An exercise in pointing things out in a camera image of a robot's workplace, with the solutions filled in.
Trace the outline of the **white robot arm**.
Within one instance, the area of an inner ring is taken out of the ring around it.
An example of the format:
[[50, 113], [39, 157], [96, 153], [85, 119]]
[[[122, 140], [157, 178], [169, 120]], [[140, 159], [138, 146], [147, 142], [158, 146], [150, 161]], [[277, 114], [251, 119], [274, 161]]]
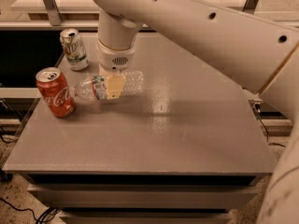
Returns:
[[147, 24], [292, 122], [256, 224], [298, 224], [299, 29], [202, 0], [93, 1], [121, 24]]

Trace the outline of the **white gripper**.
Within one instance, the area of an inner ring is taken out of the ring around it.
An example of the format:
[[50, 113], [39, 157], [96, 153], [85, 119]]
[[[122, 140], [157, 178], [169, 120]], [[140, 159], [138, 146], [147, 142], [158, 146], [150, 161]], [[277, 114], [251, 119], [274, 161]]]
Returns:
[[[99, 40], [96, 41], [96, 53], [100, 70], [116, 73], [129, 68], [135, 54], [135, 49], [114, 50], [103, 45]], [[126, 82], [125, 74], [107, 75], [107, 99], [118, 99], [121, 96]]]

